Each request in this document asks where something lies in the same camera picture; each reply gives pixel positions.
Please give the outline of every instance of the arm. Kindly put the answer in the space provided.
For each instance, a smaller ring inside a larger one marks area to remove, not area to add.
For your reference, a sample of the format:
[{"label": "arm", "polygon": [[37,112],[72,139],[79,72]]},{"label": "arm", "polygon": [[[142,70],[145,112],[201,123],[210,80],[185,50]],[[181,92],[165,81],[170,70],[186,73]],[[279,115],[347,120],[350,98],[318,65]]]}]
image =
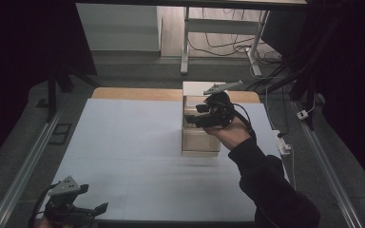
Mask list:
[{"label": "arm", "polygon": [[284,178],[281,160],[265,156],[235,118],[223,129],[205,128],[231,150],[229,158],[240,170],[241,190],[277,227],[317,227],[319,211]]}]

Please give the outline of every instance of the white wall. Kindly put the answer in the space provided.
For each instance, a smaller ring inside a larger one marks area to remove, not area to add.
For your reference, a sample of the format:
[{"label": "white wall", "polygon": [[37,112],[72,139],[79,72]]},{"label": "white wall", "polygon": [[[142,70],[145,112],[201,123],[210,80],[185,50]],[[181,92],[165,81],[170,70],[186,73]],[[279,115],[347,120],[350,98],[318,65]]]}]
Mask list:
[{"label": "white wall", "polygon": [[158,7],[76,6],[90,50],[160,50]]}]

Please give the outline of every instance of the wooden plank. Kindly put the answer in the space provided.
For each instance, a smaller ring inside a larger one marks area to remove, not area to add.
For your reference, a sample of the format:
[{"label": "wooden plank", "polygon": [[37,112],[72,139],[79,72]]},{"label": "wooden plank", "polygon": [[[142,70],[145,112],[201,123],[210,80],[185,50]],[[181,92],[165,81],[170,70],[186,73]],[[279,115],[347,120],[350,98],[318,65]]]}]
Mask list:
[{"label": "wooden plank", "polygon": [[[259,96],[250,91],[229,91],[233,103],[259,103]],[[91,96],[93,99],[119,99],[142,101],[182,101],[182,89],[99,87]]]}]

